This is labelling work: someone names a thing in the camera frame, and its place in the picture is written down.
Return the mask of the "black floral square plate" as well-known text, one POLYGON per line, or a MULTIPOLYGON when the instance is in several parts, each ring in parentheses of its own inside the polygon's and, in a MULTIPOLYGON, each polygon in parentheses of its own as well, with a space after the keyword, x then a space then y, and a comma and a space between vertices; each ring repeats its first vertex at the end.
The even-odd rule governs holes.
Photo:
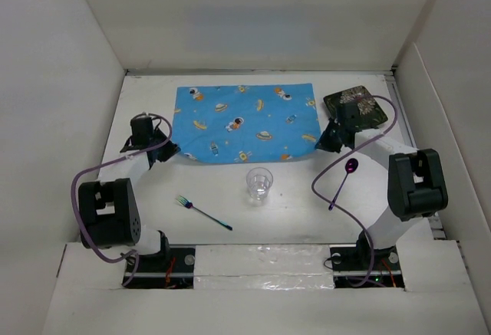
POLYGON ((388 121, 387 114, 365 86, 351 87, 325 96, 329 118, 356 130, 378 128, 388 121))

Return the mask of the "blue space print cloth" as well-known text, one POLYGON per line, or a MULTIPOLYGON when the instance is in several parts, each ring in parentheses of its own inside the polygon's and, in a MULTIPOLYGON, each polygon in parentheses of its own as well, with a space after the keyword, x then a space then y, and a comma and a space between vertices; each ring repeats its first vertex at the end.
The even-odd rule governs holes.
POLYGON ((320 135, 311 84, 176 90, 173 142, 196 162, 284 162, 313 153, 320 135))

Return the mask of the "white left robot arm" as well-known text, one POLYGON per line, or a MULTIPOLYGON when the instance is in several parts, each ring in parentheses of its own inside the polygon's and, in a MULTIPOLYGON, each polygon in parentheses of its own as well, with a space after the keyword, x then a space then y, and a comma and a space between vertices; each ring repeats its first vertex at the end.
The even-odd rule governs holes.
POLYGON ((131 134, 120 156, 79 172, 71 183, 71 204, 79 225, 82 245, 103 261, 116 263, 102 253, 112 247, 128 247, 121 255, 144 256, 155 271, 166 269, 171 260, 168 240, 159 230, 140 219, 133 188, 155 163, 164 163, 180 148, 170 140, 172 127, 155 113, 140 113, 130 120, 131 134), (168 132, 160 124, 168 125, 168 132))

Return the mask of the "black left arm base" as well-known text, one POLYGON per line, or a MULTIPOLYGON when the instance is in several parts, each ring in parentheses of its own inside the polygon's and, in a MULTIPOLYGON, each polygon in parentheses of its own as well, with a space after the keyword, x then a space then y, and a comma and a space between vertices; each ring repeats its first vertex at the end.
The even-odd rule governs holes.
POLYGON ((126 263, 122 285, 128 289, 193 289, 195 245, 163 245, 160 252, 140 256, 137 270, 126 263))

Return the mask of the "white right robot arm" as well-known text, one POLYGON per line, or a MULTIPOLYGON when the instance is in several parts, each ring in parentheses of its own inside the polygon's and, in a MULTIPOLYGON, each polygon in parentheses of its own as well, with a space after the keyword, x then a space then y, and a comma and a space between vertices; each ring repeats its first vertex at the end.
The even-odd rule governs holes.
POLYGON ((387 136, 387 132, 362 125, 355 102, 337 106, 335 116, 315 148, 339 153, 342 147, 360 152, 387 170, 387 207, 369 228, 360 233, 354 259, 371 269, 412 226, 448 206, 449 198, 439 153, 416 149, 387 136))

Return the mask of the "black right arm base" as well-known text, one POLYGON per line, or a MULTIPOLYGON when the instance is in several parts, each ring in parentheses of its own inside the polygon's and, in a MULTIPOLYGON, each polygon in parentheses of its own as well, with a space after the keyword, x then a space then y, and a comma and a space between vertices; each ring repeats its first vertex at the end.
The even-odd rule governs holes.
POLYGON ((404 288, 397 248, 371 251, 365 233, 353 245, 333 245, 323 265, 333 273, 335 288, 404 288))

